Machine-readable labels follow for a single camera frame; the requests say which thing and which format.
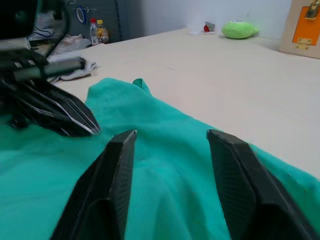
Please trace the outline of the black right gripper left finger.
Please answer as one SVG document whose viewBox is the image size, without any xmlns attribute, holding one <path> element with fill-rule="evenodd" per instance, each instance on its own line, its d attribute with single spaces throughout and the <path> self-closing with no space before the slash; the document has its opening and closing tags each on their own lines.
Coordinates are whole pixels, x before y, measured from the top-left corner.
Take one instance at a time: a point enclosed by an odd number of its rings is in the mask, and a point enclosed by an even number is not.
<svg viewBox="0 0 320 240">
<path fill-rule="evenodd" d="M 115 135 L 77 180 L 52 240 L 122 240 L 128 219 L 137 131 Z"/>
</svg>

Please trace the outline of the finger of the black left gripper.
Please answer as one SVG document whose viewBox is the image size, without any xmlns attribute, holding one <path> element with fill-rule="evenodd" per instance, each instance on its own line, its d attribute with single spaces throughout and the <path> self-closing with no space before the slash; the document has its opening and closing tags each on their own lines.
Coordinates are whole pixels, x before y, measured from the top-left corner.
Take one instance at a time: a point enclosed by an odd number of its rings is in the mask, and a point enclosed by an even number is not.
<svg viewBox="0 0 320 240">
<path fill-rule="evenodd" d="M 59 135 L 97 135 L 101 130 L 80 99 L 48 82 L 18 83 L 17 109 L 32 123 Z"/>
<path fill-rule="evenodd" d="M 75 95 L 47 80 L 2 79 L 0 96 L 15 128 L 25 128 L 31 122 L 65 137 L 91 135 L 91 110 Z"/>
</svg>

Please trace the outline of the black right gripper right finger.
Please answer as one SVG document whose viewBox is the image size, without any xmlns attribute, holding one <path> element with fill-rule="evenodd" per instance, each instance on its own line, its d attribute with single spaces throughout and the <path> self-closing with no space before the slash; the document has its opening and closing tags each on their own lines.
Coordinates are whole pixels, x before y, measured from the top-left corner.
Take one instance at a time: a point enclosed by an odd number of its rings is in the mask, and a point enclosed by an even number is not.
<svg viewBox="0 0 320 240">
<path fill-rule="evenodd" d="M 302 209 L 240 138 L 207 131 L 216 190 L 233 240 L 318 240 Z"/>
</svg>

